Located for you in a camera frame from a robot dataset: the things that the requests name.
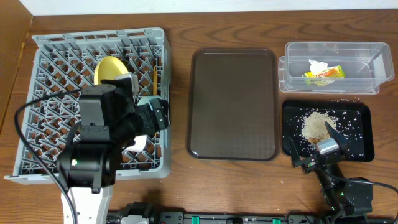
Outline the white tissue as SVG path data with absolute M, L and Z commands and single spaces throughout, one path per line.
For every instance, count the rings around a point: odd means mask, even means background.
M 310 63 L 310 71 L 313 74 L 320 73 L 328 68 L 328 64 L 325 62 L 319 62 L 316 60 L 309 60 L 308 62 Z

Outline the white pink bowl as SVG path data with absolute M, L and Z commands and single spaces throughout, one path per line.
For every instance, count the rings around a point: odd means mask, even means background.
M 147 146 L 147 135 L 136 136 L 126 145 L 124 150 L 129 152 L 142 152 Z

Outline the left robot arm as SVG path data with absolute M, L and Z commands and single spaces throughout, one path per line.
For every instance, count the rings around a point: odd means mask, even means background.
M 169 126 L 169 102 L 160 96 L 134 101 L 132 78 L 103 80 L 89 86 L 79 98 L 80 122 L 68 133 L 57 159 L 64 222 L 106 223 L 109 203 L 122 163 L 122 151 L 142 135 L 155 135 Z

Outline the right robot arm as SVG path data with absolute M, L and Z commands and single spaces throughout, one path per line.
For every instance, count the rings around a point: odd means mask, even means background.
M 344 177 L 338 163 L 348 158 L 348 140 L 329 123 L 324 125 L 330 137 L 319 142 L 317 151 L 310 157 L 301 158 L 293 139 L 289 138 L 292 166 L 301 167 L 304 174 L 316 174 L 325 201 L 335 212 L 331 220 L 365 215 L 373 210 L 373 186 L 365 178 Z

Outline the wooden chopstick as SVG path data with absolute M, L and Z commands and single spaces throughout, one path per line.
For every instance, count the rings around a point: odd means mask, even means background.
M 152 94 L 157 95 L 157 69 L 156 66 L 153 67 L 153 79 L 152 79 Z
M 157 66 L 154 66 L 154 75 L 153 75 L 153 95 L 158 95 L 158 73 L 157 73 Z

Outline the green orange snack wrapper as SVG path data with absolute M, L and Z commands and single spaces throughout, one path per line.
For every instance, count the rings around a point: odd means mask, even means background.
M 318 85 L 318 86 L 326 86 L 333 83 L 331 78 L 344 78 L 345 73 L 340 65 L 334 67 L 328 67 L 325 70 L 312 73 L 312 72 L 305 72 L 303 74 L 305 79 L 305 83 L 308 85 Z

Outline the light blue bowl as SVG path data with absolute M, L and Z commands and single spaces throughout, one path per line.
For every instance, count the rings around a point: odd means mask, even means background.
M 149 106 L 151 110 L 163 109 L 167 106 L 167 101 L 163 100 L 161 96 L 143 96 L 137 103 L 137 106 Z

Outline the yellow plate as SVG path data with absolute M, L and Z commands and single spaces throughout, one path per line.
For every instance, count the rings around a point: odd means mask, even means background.
M 127 74 L 125 64 L 116 57 L 107 56 L 95 68 L 94 85 L 100 85 L 101 80 L 114 80 L 117 76 Z

